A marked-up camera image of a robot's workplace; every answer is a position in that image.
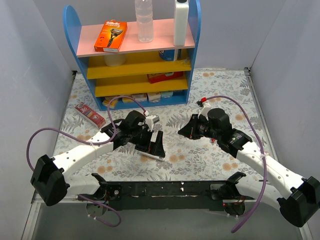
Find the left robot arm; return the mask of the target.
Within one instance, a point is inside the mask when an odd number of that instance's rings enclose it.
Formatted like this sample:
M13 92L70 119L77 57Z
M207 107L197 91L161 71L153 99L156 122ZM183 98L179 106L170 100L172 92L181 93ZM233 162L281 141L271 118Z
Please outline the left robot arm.
M66 196L85 194L95 200L106 196L106 182L97 173L74 176L74 173L98 157L130 143L139 153L163 160L163 132L157 132L152 141L154 126L160 121L157 115L147 115L132 110L126 118L117 119L104 126L90 141L60 155L41 156L35 165L31 185L47 206L54 206Z

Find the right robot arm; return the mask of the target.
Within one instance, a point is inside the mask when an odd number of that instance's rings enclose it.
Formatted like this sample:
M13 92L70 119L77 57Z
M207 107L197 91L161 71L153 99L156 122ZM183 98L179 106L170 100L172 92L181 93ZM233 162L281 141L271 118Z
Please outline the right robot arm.
M178 134L191 140L214 139L218 146L261 174L270 186L262 185L267 195L261 200L275 208L292 225L303 227L320 209L320 182L305 178L267 156L244 132L232 127L221 108L208 110L207 116L193 114Z

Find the red white remote control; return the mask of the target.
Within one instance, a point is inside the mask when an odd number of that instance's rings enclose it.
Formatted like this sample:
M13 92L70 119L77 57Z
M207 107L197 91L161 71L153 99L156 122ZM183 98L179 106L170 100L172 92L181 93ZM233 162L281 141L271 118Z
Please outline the red white remote control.
M145 157L151 158L151 159L156 160L156 161L162 161L163 162L165 160L163 157L152 155L152 154L149 154L149 153L146 153L146 152L138 151L138 153L141 156L145 156Z

